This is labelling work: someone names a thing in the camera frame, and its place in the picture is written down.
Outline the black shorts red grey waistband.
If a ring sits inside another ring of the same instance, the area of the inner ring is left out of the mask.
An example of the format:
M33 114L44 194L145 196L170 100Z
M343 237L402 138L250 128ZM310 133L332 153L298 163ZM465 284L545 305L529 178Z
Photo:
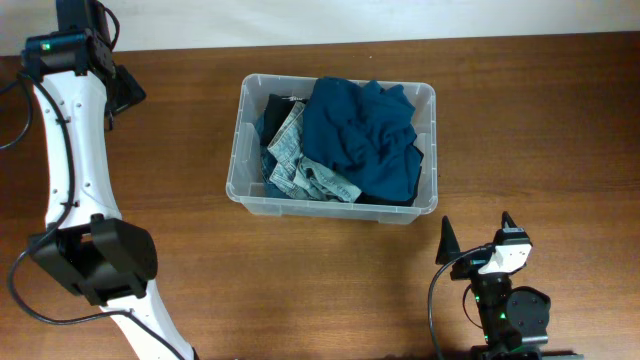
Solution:
M371 187L372 194L363 191L356 199L360 204L411 206L418 194L424 154L416 146L407 148L408 162L385 170Z

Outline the navy blue garment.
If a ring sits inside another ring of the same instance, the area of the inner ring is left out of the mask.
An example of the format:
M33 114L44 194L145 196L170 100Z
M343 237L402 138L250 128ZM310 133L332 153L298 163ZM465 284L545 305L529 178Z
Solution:
M303 153L372 194L383 171L408 162L414 113L401 84L320 78L303 112Z

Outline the black Nike t-shirt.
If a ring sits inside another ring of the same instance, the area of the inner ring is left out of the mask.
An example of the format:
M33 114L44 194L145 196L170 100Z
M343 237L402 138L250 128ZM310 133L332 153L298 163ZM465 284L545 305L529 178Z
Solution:
M269 95L268 102L261 116L261 122L259 126L261 146L266 147L271 143L275 134L280 129L287 116L290 114L296 102L306 104L308 100L295 96L286 97L276 94Z

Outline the light blue denim jeans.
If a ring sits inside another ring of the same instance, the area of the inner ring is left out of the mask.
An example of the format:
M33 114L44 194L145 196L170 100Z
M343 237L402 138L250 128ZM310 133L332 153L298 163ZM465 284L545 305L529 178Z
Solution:
M276 161L269 181L295 200L354 203L362 194L359 187L304 155L304 109L296 101L267 146Z

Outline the dark blue denim jeans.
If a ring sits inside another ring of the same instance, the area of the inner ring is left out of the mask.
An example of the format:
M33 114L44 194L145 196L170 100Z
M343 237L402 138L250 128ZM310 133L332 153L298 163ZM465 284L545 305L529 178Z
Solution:
M258 135L261 116L256 123ZM295 167L290 162L280 163L269 151L268 146L260 145L260 154L261 173L265 184L266 196L270 198L290 198L294 193L295 183L293 178L295 177Z

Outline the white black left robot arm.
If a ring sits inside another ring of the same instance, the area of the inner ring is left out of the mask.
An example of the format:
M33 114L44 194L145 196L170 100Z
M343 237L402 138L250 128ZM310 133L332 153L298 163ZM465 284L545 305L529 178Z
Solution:
M113 194L105 134L146 94L113 60L120 34L99 1L60 0L58 29L30 37L19 77L33 84L49 168L46 229L21 254L66 291L112 318L141 359L194 359L159 294L150 233L123 220Z

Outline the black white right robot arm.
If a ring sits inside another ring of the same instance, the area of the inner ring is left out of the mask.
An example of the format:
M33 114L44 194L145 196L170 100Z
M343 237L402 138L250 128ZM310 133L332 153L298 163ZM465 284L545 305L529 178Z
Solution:
M513 287L511 276L522 270L533 248L524 228L508 212L493 241L467 251L459 242L448 217L441 222L441 237L435 263L440 266L429 285L427 316L431 340L438 359L445 357L439 344L433 316L434 292L439 278L450 272L453 281L468 281L466 293L474 295L485 344L473 346L471 359L561 360L582 359L572 351L544 352L549 341L551 299L528 286Z

